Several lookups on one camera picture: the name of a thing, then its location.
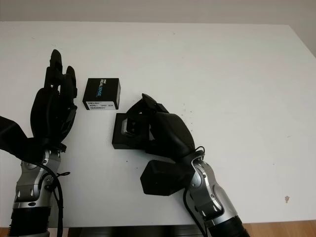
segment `realsense box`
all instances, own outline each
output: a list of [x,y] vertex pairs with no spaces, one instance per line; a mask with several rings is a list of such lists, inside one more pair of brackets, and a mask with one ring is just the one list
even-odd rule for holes
[[118,78],[89,78],[83,96],[87,110],[117,110],[120,84]]

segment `silver metal arm segment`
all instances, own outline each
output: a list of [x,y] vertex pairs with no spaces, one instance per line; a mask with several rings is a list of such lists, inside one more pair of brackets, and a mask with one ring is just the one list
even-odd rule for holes
[[[42,164],[57,173],[60,153],[45,150]],[[46,187],[53,178],[34,164],[21,162],[22,174],[16,185],[9,236],[48,237],[52,192]]]
[[227,194],[216,182],[211,166],[201,158],[193,160],[192,165],[196,172],[188,190],[206,227],[218,225],[237,216]]
[[188,191],[207,231],[213,237],[249,237],[224,189],[216,182],[210,165],[198,157],[191,162],[195,174]]

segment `black cable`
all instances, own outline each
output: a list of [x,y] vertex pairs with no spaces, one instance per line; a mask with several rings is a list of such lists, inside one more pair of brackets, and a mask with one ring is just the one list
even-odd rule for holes
[[202,148],[203,149],[203,153],[205,154],[205,148],[204,148],[204,146],[199,146],[199,147],[197,147],[196,148],[196,151],[198,150],[198,149],[200,149],[200,148]]
[[197,218],[195,217],[195,215],[191,212],[191,210],[189,209],[189,206],[187,204],[187,192],[188,192],[188,189],[185,188],[184,189],[184,192],[183,192],[183,203],[184,203],[184,206],[186,207],[188,213],[191,215],[192,219],[194,220],[194,222],[196,223],[197,227],[199,228],[199,230],[201,231],[203,237],[207,237],[207,228],[205,226],[205,231],[203,230],[203,227],[201,226],[201,224],[199,223],[199,221],[197,220]]
[[56,174],[47,166],[35,162],[34,165],[37,165],[38,167],[46,170],[53,178],[53,183],[55,183],[57,191],[58,191],[58,196],[59,198],[57,199],[57,195],[55,193],[55,190],[53,190],[54,192],[54,196],[56,198],[56,202],[57,202],[57,206],[58,206],[58,224],[57,224],[57,237],[62,237],[63,235],[63,208],[64,208],[64,199],[63,199],[63,191],[61,189],[61,185],[60,182],[58,180],[58,176],[62,176],[63,174],[58,174],[58,176],[56,176]]

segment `robotic arm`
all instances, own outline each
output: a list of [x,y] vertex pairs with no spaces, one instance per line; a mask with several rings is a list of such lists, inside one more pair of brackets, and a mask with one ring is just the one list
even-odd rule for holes
[[[211,166],[203,161],[204,148],[195,148],[191,133],[179,116],[170,114],[150,96],[142,97],[126,114],[117,114],[112,144],[115,149],[141,149],[174,161],[148,162],[140,178],[144,193],[168,196],[184,188],[184,204],[204,236],[209,230],[213,237],[248,237]],[[195,211],[187,205],[187,193]],[[194,212],[202,217],[205,230]]]
[[33,138],[27,138],[14,121],[0,117],[0,149],[22,161],[9,236],[48,237],[52,193],[59,209],[57,236],[62,236],[63,196],[58,176],[69,172],[58,174],[57,170],[60,153],[66,151],[61,142],[70,132],[77,110],[75,71],[69,66],[62,74],[62,69],[61,55],[54,50],[44,87],[38,91],[31,111]]

